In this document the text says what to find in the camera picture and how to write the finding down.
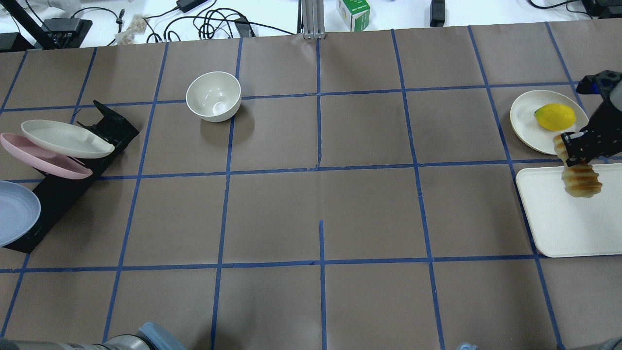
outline green and white box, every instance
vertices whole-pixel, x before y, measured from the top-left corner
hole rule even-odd
[[[360,32],[369,25],[371,7],[365,0],[337,0],[337,11],[351,32]]]

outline pink plate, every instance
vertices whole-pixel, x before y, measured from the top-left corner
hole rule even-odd
[[[1,133],[0,143],[10,155],[46,173],[74,180],[84,179],[93,174],[91,169],[83,167],[71,158],[43,149],[21,135]]]

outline yellow lemon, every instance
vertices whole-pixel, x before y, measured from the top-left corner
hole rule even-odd
[[[550,103],[540,107],[534,116],[541,127],[551,131],[570,128],[577,120],[572,108],[559,103]]]

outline dish rack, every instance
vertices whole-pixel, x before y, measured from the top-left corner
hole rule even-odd
[[[81,180],[64,179],[37,170],[45,176],[41,183],[32,190],[41,202],[39,219],[22,237],[5,245],[4,248],[31,253],[58,220],[65,215],[67,210],[106,171],[115,157],[123,152],[138,135],[138,130],[122,115],[96,100],[93,100],[93,103],[101,112],[103,118],[95,125],[85,126],[80,124],[80,126],[111,143],[114,146],[114,151],[103,158],[80,158],[79,161],[84,164],[84,167],[93,171],[91,176]]]

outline white floor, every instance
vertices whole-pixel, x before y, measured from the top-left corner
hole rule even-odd
[[[43,18],[68,17],[69,14],[56,8],[35,6],[37,0],[29,0],[38,15]],[[218,7],[230,7],[243,13],[251,22],[267,24],[286,31],[295,32],[297,22],[297,0],[216,0]],[[213,0],[197,7],[193,11],[183,14],[174,11],[158,19],[152,20],[156,32],[162,35],[166,25],[180,16],[196,14],[201,9],[209,6]],[[429,26],[430,0],[368,0],[371,5],[371,23],[367,30],[421,28]],[[561,0],[534,0],[542,6],[551,5]],[[160,14],[175,6],[173,0],[82,0],[82,6],[101,6],[118,13],[125,9],[124,28],[129,24],[132,16],[152,16]],[[324,15],[327,32],[347,31],[343,20],[337,14],[337,0],[325,0]],[[531,7],[526,0],[446,0],[445,26],[467,26],[480,24],[503,24],[525,23],[544,21],[573,21],[589,19],[584,14],[576,14],[566,11],[564,6],[555,9],[540,10]],[[583,10],[581,2],[569,4],[573,10]],[[89,31],[83,47],[102,46],[112,40],[117,31],[112,14],[105,11],[85,11],[78,17],[91,19],[93,28]],[[171,26],[182,40],[198,39],[197,30],[192,26],[191,19],[182,19]],[[282,33],[272,29],[255,27],[254,31],[259,36],[281,35]],[[15,23],[6,12],[0,10],[0,32],[16,31]],[[22,28],[22,35],[31,42],[34,40]],[[223,31],[218,31],[217,37],[225,37]],[[137,42],[145,42],[146,35],[136,37]]]

